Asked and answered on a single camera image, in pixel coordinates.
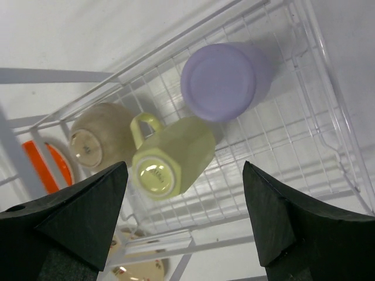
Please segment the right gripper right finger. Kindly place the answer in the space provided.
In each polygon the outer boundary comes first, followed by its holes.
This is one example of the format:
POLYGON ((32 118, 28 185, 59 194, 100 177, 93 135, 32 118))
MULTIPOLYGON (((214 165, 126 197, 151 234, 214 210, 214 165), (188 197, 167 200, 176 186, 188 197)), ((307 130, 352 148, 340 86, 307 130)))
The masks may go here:
POLYGON ((374 280, 374 217, 308 196, 250 162, 244 195, 268 280, 374 280))

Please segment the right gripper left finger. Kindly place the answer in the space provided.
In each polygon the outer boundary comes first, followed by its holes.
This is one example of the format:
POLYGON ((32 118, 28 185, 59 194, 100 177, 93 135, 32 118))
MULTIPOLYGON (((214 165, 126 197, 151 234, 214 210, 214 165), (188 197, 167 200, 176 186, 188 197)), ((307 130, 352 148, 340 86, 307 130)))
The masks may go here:
POLYGON ((128 181, 118 162, 70 187, 1 212, 2 280, 96 280, 128 181))

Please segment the beige floral saucer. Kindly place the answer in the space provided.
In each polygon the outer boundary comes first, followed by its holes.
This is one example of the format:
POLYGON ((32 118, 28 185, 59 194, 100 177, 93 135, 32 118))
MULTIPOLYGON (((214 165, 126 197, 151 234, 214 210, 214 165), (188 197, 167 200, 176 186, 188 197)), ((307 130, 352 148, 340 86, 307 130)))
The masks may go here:
MULTIPOLYGON (((144 236, 142 231, 135 231, 133 235, 131 235, 131 231, 132 229, 130 228, 123 228, 121 230, 126 239, 130 239, 131 241, 144 236)), ((118 252, 120 245, 120 239, 114 235, 107 260, 110 260, 113 254, 118 252)), ((125 258, 134 258, 141 255, 152 255, 162 251, 163 250, 126 254, 125 258)), ((117 266, 112 269, 111 272, 115 276, 116 280, 164 280, 168 269, 169 261, 167 259, 156 259, 154 261, 117 266)))

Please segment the white floral bowl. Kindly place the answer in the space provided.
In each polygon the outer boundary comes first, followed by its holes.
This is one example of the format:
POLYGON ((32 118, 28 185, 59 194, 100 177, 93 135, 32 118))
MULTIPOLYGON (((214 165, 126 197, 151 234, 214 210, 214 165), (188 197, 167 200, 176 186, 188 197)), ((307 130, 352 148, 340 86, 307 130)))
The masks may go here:
POLYGON ((136 152, 130 130, 134 117, 126 107, 111 102, 84 111, 70 130, 69 151, 73 159, 92 172, 118 162, 131 167, 136 152))

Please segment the light green mug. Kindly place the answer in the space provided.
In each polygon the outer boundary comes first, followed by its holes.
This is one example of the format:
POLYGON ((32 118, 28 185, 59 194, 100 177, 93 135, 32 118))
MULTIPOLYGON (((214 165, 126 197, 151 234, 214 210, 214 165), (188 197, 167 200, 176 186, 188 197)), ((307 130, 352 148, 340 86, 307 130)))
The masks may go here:
POLYGON ((185 193, 214 158, 216 140, 196 116, 167 126, 142 112, 130 123, 137 151, 132 158, 132 181, 147 197, 166 200, 185 193))

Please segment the purple plastic cup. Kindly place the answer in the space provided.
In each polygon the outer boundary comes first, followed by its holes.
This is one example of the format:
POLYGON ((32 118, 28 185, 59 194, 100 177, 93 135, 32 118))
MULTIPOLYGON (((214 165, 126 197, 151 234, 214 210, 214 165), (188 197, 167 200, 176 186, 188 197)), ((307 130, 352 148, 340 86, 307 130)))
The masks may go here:
POLYGON ((180 89, 195 115, 226 122, 266 97, 274 73, 269 58, 250 42, 209 44, 186 61, 180 89))

